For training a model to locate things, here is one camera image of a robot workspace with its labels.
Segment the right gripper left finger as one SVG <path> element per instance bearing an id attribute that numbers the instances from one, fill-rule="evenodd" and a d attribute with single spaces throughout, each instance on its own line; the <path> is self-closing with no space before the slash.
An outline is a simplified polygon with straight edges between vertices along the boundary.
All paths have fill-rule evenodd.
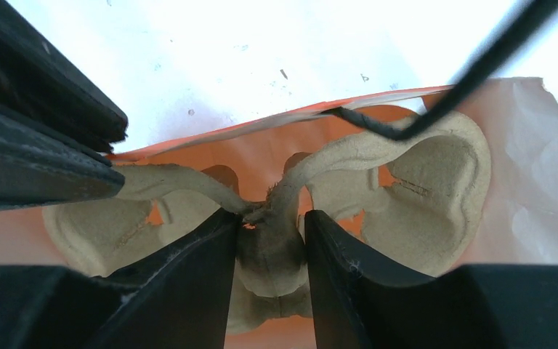
<path id="1" fill-rule="evenodd" d="M 240 224 L 219 209 L 105 278 L 0 266 L 0 348 L 221 348 Z"/>

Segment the pulp cup carrier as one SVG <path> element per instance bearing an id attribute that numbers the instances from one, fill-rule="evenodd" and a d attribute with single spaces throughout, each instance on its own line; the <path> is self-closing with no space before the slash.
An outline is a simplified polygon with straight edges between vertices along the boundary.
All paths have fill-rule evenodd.
<path id="1" fill-rule="evenodd" d="M 425 133 L 394 143 L 370 132 L 347 135 L 302 159 L 290 158 L 262 201 L 237 192 L 225 165 L 123 165 L 113 198 L 49 206 L 51 240 L 72 268 L 109 276 L 185 236 L 218 209 L 244 218 L 237 240 L 229 334 L 265 321 L 310 317 L 300 195 L 334 220 L 361 215 L 360 237 L 429 276 L 447 271 L 474 238 L 490 185 L 481 129 L 453 112 Z"/>

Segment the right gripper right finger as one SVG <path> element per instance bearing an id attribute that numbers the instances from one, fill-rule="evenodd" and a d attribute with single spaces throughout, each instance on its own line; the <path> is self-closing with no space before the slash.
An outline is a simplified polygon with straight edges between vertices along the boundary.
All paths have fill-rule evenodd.
<path id="1" fill-rule="evenodd" d="M 558 348 L 558 265 L 462 265 L 431 277 L 305 216 L 319 348 Z"/>

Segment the orange paper bag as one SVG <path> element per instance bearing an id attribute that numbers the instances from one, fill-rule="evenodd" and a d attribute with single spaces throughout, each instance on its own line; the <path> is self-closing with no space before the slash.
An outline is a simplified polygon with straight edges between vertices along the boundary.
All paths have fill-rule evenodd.
<path id="1" fill-rule="evenodd" d="M 486 139 L 490 185 L 474 238 L 431 277 L 558 265 L 558 101 L 540 77 L 498 73 L 558 23 L 558 1 L 6 2 L 126 114 L 114 170 L 225 165 L 262 201 L 292 157 L 361 132 L 404 143 L 458 112 Z M 0 211 L 0 266 L 95 277 L 47 233 L 55 205 Z M 319 348 L 313 313 L 226 330 L 221 348 Z"/>

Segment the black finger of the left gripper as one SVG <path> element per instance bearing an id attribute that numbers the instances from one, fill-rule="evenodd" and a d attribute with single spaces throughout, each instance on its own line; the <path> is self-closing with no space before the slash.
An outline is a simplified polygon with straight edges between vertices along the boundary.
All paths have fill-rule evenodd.
<path id="1" fill-rule="evenodd" d="M 128 118 L 8 2 L 0 1 L 0 211 L 110 198 L 107 155 Z"/>

